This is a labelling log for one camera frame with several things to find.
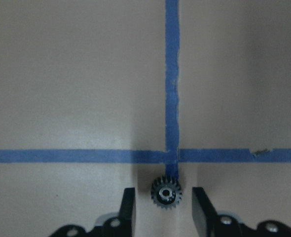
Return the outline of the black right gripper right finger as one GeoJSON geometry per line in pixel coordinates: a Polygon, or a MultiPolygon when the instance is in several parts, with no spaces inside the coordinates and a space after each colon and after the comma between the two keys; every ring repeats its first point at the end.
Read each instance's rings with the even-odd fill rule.
{"type": "Polygon", "coordinates": [[[199,237],[214,237],[218,213],[202,187],[192,188],[192,218],[199,237]]]}

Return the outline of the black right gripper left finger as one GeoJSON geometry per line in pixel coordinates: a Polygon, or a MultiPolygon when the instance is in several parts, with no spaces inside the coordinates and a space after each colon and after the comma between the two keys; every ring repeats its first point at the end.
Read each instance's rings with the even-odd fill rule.
{"type": "Polygon", "coordinates": [[[120,237],[133,237],[136,225],[136,191],[135,188],[125,188],[118,218],[120,237]]]}

